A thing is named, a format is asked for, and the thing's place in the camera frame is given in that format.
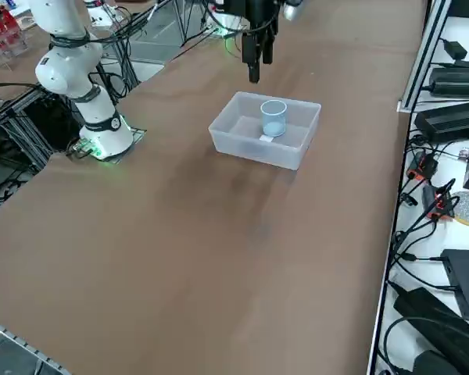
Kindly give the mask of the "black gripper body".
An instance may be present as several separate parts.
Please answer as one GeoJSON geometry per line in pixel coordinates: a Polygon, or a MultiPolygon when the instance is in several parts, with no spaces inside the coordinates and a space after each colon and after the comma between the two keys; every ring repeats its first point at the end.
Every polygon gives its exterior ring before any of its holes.
{"type": "Polygon", "coordinates": [[[268,27],[277,18],[280,7],[281,2],[274,0],[225,0],[223,3],[225,13],[249,22],[249,32],[268,27]]]}

